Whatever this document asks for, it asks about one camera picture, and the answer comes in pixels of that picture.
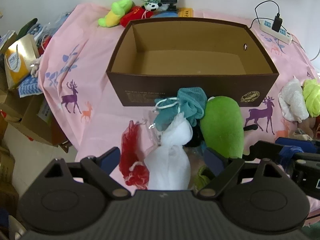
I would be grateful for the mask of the red mesh bath sponge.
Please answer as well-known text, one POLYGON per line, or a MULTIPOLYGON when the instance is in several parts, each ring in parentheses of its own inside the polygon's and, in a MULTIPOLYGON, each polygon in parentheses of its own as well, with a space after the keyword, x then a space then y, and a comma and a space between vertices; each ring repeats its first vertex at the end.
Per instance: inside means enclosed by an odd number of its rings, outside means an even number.
POLYGON ((149 170, 138 157, 138 139, 140 123, 130 120, 127 129, 121 136, 119 170, 127 186, 135 186, 139 190, 147 190, 149 170))

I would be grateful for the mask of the white mesh bath sponge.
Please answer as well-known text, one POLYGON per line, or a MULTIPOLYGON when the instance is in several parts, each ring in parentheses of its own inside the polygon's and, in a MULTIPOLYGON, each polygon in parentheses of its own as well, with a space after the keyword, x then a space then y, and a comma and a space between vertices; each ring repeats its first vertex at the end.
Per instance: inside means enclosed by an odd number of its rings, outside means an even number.
POLYGON ((151 151, 144 163, 149 171, 149 190, 187 190, 191 167, 183 149, 193 137, 193 129, 184 113, 178 113, 161 135, 161 145, 151 151))

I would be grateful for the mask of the teal mesh bath sponge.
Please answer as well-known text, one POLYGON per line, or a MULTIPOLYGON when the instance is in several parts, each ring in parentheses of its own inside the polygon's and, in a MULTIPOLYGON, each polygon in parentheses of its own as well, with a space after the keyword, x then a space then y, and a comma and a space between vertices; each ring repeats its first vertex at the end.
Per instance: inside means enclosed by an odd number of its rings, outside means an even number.
POLYGON ((158 112, 154 124, 158 131, 164 131, 175 116, 184 113, 192 127, 204 116, 207 96, 201 87, 180 88, 176 96, 155 99, 155 111, 158 112))

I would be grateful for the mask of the white cloth bundle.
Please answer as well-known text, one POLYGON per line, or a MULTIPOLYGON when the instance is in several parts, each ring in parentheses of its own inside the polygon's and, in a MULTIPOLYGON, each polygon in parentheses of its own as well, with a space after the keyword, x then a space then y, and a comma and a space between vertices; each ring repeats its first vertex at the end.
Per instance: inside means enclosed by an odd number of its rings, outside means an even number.
POLYGON ((279 92, 278 101, 283 117, 290 122, 302 123, 309 117, 300 81, 294 77, 279 92))

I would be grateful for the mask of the neon yellow cloth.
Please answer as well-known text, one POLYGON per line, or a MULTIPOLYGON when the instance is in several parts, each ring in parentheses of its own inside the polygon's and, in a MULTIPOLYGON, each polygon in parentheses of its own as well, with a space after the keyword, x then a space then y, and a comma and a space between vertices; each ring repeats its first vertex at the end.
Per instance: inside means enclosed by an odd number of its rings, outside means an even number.
POLYGON ((308 79, 303 83, 303 97, 309 115, 312 118, 320 114, 320 85, 316 79, 308 79))

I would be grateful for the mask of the brown cardboard carton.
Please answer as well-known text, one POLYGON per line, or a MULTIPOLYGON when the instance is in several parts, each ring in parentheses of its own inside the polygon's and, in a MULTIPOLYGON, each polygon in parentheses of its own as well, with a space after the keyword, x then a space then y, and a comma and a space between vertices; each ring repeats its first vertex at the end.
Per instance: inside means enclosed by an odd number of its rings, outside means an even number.
POLYGON ((2 94, 1 111, 5 121, 31 140, 50 146, 67 141, 42 94, 25 98, 17 92, 2 94))

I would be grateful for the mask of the brown cardboard box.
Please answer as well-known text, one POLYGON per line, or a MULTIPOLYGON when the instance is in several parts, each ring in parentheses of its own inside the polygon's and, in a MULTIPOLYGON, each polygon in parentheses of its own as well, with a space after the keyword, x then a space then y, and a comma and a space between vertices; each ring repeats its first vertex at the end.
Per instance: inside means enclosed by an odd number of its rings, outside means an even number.
POLYGON ((208 97, 257 107, 279 75, 248 26, 182 17, 131 21, 106 73, 124 106, 153 106, 180 88, 200 87, 208 97))

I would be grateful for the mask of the blue patterned cloth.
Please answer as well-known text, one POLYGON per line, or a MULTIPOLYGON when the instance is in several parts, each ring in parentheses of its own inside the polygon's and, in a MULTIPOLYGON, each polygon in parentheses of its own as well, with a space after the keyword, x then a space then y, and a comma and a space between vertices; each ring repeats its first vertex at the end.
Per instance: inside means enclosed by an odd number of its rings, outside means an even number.
POLYGON ((43 91, 38 85, 38 78, 29 75, 19 85, 18 93, 20 98, 25 98, 27 96, 40 95, 43 91))

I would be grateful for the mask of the white power strip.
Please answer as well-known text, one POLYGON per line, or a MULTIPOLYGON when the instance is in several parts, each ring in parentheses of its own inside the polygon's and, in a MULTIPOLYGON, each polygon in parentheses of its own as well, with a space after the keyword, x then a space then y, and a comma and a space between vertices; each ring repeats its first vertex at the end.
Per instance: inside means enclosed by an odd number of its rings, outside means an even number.
POLYGON ((276 39, 290 45, 292 42, 292 35, 287 32, 283 27, 279 31, 272 29, 273 20, 262 19, 259 23, 260 30, 275 37, 276 39))

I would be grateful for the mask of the black charger plug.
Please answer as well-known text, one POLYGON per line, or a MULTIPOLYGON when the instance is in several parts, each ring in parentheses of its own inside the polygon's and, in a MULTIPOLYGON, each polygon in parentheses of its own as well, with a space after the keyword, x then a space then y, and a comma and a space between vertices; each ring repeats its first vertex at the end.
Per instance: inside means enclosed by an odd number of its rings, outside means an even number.
POLYGON ((281 29, 283 23, 283 19, 280 17, 280 13, 277 13, 274 17, 273 24, 272 24, 272 30, 279 32, 281 29))

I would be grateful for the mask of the yellow white paper bag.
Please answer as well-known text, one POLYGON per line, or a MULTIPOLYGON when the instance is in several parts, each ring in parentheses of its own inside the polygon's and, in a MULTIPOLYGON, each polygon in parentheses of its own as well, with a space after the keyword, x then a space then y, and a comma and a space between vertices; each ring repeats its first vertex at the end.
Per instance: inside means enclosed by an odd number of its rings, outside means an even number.
POLYGON ((8 90, 14 90, 31 73, 31 63, 39 58, 33 35, 27 34, 6 50, 4 54, 8 90))

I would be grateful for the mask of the green yellow plush toy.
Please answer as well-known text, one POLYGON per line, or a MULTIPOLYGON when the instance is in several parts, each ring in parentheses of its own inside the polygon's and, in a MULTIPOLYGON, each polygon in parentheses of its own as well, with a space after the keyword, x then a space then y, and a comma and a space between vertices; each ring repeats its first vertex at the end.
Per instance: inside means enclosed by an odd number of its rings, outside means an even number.
POLYGON ((100 18, 98 20, 98 25, 104 28, 110 28, 118 25, 121 18, 129 12, 132 6, 132 0, 119 0, 117 2, 113 2, 108 14, 104 18, 100 18))

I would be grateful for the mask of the red plush toy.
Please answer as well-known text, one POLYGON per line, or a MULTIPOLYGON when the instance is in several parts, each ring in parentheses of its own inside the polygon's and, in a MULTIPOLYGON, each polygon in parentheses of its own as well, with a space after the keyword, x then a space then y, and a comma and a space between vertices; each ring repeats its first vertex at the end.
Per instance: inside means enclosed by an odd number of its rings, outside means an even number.
POLYGON ((120 25, 126 27, 130 21, 150 18, 153 14, 153 11, 148 11, 144 7, 135 6, 120 19, 120 25))

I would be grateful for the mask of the blue plush cushion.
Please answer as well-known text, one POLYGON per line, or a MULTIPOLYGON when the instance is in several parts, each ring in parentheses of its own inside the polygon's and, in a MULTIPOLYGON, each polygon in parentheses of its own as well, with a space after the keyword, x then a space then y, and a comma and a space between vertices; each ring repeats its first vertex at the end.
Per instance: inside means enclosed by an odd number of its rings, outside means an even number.
POLYGON ((173 11, 162 11, 158 14, 154 14, 151 16, 151 18, 166 18, 166 17, 178 17, 178 13, 173 11))

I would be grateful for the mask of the panda plush toy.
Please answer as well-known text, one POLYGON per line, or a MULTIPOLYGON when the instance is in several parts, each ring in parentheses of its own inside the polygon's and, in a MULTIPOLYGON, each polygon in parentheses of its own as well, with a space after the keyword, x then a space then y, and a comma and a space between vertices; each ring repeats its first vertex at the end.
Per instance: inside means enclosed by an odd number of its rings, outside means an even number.
POLYGON ((151 12, 163 12, 169 8, 168 3, 163 3, 160 0, 145 0, 142 8, 151 12))

